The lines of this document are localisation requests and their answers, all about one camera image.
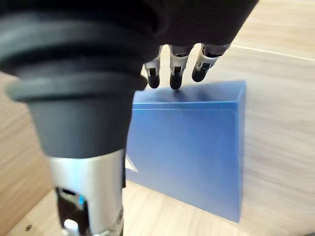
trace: silver metal cylinder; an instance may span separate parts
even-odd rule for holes
[[[87,235],[119,236],[123,229],[124,153],[121,149],[84,159],[48,158],[54,185],[62,192],[59,197],[77,205],[78,212],[83,202],[88,206]],[[67,236],[81,235],[79,222],[73,219],[66,219],[62,226]]]

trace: blue plastic folder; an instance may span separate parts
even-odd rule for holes
[[[239,222],[245,92],[244,81],[137,92],[127,179]]]

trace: white label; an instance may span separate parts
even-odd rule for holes
[[[137,168],[135,167],[135,165],[133,164],[133,162],[131,161],[131,159],[130,159],[130,157],[126,154],[126,162],[125,162],[125,167],[127,168],[127,169],[130,169],[130,170],[132,170],[132,171],[135,171],[135,172],[139,172],[138,170],[137,170]]]

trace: robot finger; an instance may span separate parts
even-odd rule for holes
[[[159,53],[156,58],[144,64],[145,70],[148,74],[148,83],[153,89],[156,89],[159,86],[159,69],[162,47],[163,46],[160,46]]]
[[[192,71],[192,79],[196,82],[202,81],[208,70],[216,63],[218,58],[224,54],[231,44],[213,45],[201,44],[197,62]]]
[[[189,53],[193,46],[174,46],[169,45],[170,48],[170,86],[177,90],[182,85],[183,73],[186,68]]]

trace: small screw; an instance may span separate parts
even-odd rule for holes
[[[32,228],[33,228],[32,225],[27,225],[26,228],[25,228],[25,231],[28,232],[28,231],[30,231]]]

